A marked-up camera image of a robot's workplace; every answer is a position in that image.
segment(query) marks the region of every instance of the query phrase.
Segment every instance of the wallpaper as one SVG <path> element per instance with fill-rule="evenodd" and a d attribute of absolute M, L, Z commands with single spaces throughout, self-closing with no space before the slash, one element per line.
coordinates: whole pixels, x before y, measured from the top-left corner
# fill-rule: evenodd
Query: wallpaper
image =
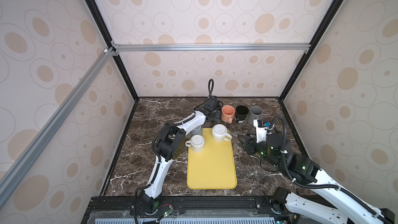
<path fill-rule="evenodd" d="M 82 0 L 0 0 L 0 178 L 104 47 Z"/>
<path fill-rule="evenodd" d="M 80 224 L 132 103 L 110 58 L 0 211 L 0 224 Z"/>
<path fill-rule="evenodd" d="M 347 0 L 285 100 L 311 159 L 398 214 L 398 0 Z"/>
<path fill-rule="evenodd" d="M 281 95 L 303 50 L 121 52 L 139 96 Z"/>
<path fill-rule="evenodd" d="M 308 42 L 333 0 L 96 0 L 116 43 Z"/>

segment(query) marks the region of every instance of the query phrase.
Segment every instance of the aluminum rail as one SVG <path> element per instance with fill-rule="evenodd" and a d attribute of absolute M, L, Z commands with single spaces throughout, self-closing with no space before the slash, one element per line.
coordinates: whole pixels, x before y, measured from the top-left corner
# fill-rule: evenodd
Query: aluminum rail
<path fill-rule="evenodd" d="M 73 88 L 72 92 L 65 101 L 58 107 L 57 111 L 47 121 L 47 124 L 40 130 L 36 137 L 32 140 L 30 146 L 26 148 L 24 153 L 14 162 L 8 170 L 3 180 L 0 182 L 0 210 L 3 208 L 7 200 L 11 197 L 19 183 L 23 180 L 26 173 L 36 162 L 52 137 L 64 123 L 65 119 L 72 112 L 84 93 L 90 87 L 91 83 L 97 77 L 98 73 L 105 66 L 105 63 L 115 55 L 112 47 L 108 47 L 92 67 L 83 76 L 81 81 Z"/>
<path fill-rule="evenodd" d="M 136 51 L 222 51 L 222 50 L 308 50 L 309 43 L 246 44 L 114 44 L 117 52 Z"/>

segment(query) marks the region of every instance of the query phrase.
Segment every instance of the white mug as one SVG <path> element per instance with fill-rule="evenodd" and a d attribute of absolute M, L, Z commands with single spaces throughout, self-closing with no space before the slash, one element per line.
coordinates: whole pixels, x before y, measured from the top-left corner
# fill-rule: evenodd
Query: white mug
<path fill-rule="evenodd" d="M 202 152 L 205 148 L 205 138 L 202 135 L 193 135 L 191 140 L 185 142 L 185 146 L 191 147 L 193 152 Z"/>
<path fill-rule="evenodd" d="M 223 124 L 216 124 L 212 128 L 213 139 L 217 142 L 231 141 L 232 136 L 228 133 L 228 129 Z"/>

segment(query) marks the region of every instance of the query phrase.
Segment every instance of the black mug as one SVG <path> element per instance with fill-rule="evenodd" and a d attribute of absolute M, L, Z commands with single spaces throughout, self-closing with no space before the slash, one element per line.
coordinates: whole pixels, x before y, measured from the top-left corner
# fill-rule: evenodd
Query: black mug
<path fill-rule="evenodd" d="M 249 114 L 249 108 L 246 106 L 237 106 L 235 111 L 236 123 L 245 122 L 246 117 Z"/>

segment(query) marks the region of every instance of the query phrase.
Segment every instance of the black frame edge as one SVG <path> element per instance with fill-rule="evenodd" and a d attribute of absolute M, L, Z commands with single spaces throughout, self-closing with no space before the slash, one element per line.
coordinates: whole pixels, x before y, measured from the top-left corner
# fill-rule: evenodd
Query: black frame edge
<path fill-rule="evenodd" d="M 302 141 L 301 141 L 301 138 L 300 138 L 300 136 L 299 136 L 299 133 L 297 132 L 296 127 L 295 127 L 295 125 L 293 124 L 293 121 L 292 121 L 292 119 L 290 118 L 289 113 L 287 112 L 287 109 L 286 109 L 285 104 L 283 103 L 283 101 L 282 101 L 280 98 L 279 98 L 278 102 L 279 102 L 279 105 L 281 106 L 283 115 L 285 116 L 286 121 L 287 121 L 287 123 L 289 124 L 290 129 L 292 130 L 293 137 L 294 137 L 295 140 L 296 140 L 296 143 L 297 143 L 297 145 L 298 145 L 298 148 L 300 149 L 301 154 L 304 155 L 304 156 L 306 156 L 306 157 L 309 157 L 309 156 L 308 156 L 308 152 L 307 152 L 307 150 L 305 149 L 305 146 L 304 146 L 304 144 L 303 144 Z"/>
<path fill-rule="evenodd" d="M 303 70 L 305 64 L 307 63 L 308 59 L 312 55 L 313 51 L 317 47 L 318 43 L 320 42 L 323 34 L 325 33 L 326 29 L 330 25 L 332 19 L 336 15 L 336 12 L 340 8 L 342 2 L 344 0 L 333 0 L 331 3 L 328 11 L 325 14 L 325 17 L 323 18 L 321 24 L 319 25 L 318 29 L 315 32 L 315 35 L 311 39 L 311 47 L 308 50 L 307 53 L 304 53 L 303 56 L 300 59 L 300 62 L 297 64 L 293 74 L 291 75 L 289 81 L 287 82 L 285 88 L 283 89 L 280 99 L 281 101 L 285 100 L 287 94 L 289 93 L 290 89 L 292 88 L 293 84 L 296 82 L 297 78 L 299 77 L 301 71 Z"/>
<path fill-rule="evenodd" d="M 85 0 L 86 4 L 91 12 L 91 15 L 94 18 L 94 21 L 96 22 L 99 31 L 101 32 L 102 37 L 105 40 L 105 43 L 108 47 L 113 47 L 112 45 L 112 37 L 111 34 L 108 31 L 108 28 L 106 27 L 105 21 L 102 18 L 102 15 L 100 13 L 100 10 L 98 9 L 97 3 L 95 0 Z M 115 60 L 115 63 L 127 85 L 127 88 L 129 89 L 133 99 L 135 101 L 138 100 L 138 95 L 136 90 L 134 89 L 134 86 L 130 80 L 129 75 L 127 74 L 127 70 L 126 67 L 123 65 L 122 59 L 119 56 L 119 54 L 116 52 L 117 56 L 114 56 L 113 59 Z"/>
<path fill-rule="evenodd" d="M 169 201 L 177 204 L 177 207 L 183 206 L 183 210 L 203 210 L 209 206 L 212 209 L 245 209 L 256 210 L 256 202 L 258 200 L 269 199 L 272 196 L 165 196 Z M 322 204 L 327 207 L 334 208 L 328 201 L 319 195 L 302 195 L 309 201 Z M 215 208 L 215 202 L 221 202 L 222 205 Z M 92 197 L 89 205 L 84 212 L 81 224 L 86 224 L 92 212 L 102 211 L 132 211 L 135 204 L 135 196 L 128 197 Z M 258 212 L 259 214 L 268 214 L 270 217 L 286 216 L 286 214 L 277 215 L 270 211 Z"/>
<path fill-rule="evenodd" d="M 117 160 L 119 159 L 120 152 L 122 151 L 124 141 L 126 140 L 127 132 L 128 132 L 129 129 L 130 129 L 130 125 L 131 125 L 131 122 L 132 122 L 132 118 L 133 118 L 133 116 L 134 116 L 135 110 L 137 109 L 137 106 L 138 106 L 138 102 L 139 102 L 139 101 L 140 101 L 140 99 L 138 98 L 138 99 L 134 102 L 134 106 L 132 107 L 130 116 L 129 116 L 129 118 L 127 119 L 126 127 L 125 127 L 125 129 L 124 129 L 124 131 L 123 131 L 122 137 L 121 137 L 121 139 L 120 139 L 120 141 L 119 141 L 119 144 L 118 144 L 118 146 L 117 146 L 115 155 L 113 156 L 112 163 L 111 163 L 111 165 L 110 165 L 110 167 L 109 167 L 109 170 L 108 170 L 108 173 L 107 173 L 107 175 L 106 175 L 106 177 L 105 177 L 105 182 L 104 182 L 104 184 L 102 185 L 102 189 L 101 189 L 101 192 L 100 192 L 100 194 L 99 194 L 100 197 L 103 197 L 103 196 L 105 196 L 105 194 L 106 194 L 106 191 L 107 191 L 107 189 L 108 189 L 109 182 L 111 181 L 111 177 L 112 177 L 113 171 L 115 170 Z"/>

